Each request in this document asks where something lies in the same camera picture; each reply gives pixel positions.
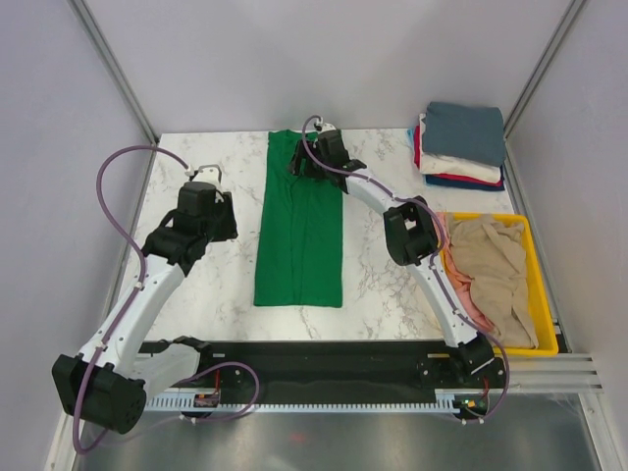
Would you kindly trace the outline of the green t shirt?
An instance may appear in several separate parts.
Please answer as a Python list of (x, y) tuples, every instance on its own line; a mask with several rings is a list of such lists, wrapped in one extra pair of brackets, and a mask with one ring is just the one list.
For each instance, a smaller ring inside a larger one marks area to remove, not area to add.
[(268, 133), (256, 307), (342, 307), (342, 194), (328, 181), (288, 171), (300, 142), (295, 131)]

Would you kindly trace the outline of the pink t shirt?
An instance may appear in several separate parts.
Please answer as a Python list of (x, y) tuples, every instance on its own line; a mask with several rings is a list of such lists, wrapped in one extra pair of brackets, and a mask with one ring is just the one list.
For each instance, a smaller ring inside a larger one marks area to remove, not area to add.
[(445, 230), (445, 247), (442, 250), (441, 257), (447, 278), (454, 288), (468, 317), (482, 330), (491, 331), (494, 327), (493, 323), (477, 308), (471, 299), (471, 279), (460, 272), (453, 261), (447, 215), (445, 212), (438, 212), (437, 216)]

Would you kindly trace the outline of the beige t shirt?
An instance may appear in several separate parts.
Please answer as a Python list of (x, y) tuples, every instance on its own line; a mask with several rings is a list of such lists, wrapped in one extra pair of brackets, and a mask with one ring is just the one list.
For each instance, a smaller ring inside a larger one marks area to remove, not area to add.
[(494, 325), (485, 332), (505, 347), (538, 347), (528, 307), (524, 225), (504, 223), (490, 214), (468, 220), (446, 215), (453, 261), (471, 279), (472, 301)]

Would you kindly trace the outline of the yellow plastic bin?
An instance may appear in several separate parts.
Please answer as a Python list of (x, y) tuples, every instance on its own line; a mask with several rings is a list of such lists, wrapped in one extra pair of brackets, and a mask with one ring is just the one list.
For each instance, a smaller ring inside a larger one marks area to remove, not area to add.
[[(451, 213), (455, 217), (468, 220), (476, 218), (479, 213)], [(536, 247), (532, 238), (532, 232), (529, 222), (526, 217), (514, 214), (490, 214), (495, 219), (504, 223), (521, 223), (524, 225), (524, 235), (522, 244), (527, 252), (527, 284), (529, 289), (528, 307), (529, 312), (534, 322), (536, 334), (539, 341), (539, 346), (534, 349), (524, 348), (512, 348), (504, 347), (508, 355), (519, 357), (534, 357), (534, 356), (554, 356), (558, 352), (557, 340), (554, 332), (553, 320), (550, 314), (549, 302), (546, 295), (543, 277), (541, 274), (541, 268), (538, 261)], [(459, 301), (455, 291), (454, 299)]]

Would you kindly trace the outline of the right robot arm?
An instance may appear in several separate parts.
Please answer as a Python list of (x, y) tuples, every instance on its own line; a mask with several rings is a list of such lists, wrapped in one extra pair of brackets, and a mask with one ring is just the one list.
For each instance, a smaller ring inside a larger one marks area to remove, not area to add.
[(301, 131), (288, 171), (327, 181), (382, 217), (389, 257), (410, 273), (437, 316), (451, 378), (464, 387), (480, 380), (495, 359), (493, 347), (469, 318), (445, 273), (445, 229), (425, 199), (397, 195), (365, 163), (349, 157), (340, 130), (322, 122), (315, 125), (313, 138)]

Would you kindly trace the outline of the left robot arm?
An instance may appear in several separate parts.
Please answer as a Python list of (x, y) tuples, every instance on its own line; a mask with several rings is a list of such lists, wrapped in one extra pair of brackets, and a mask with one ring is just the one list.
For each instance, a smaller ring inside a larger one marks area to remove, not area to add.
[(52, 368), (64, 411), (106, 431), (128, 433), (146, 403), (179, 381), (204, 386), (215, 362), (204, 340), (181, 336), (163, 351), (138, 354), (166, 301), (206, 253), (208, 244), (237, 237), (233, 199), (217, 182), (187, 182), (141, 248), (140, 272), (92, 338)]

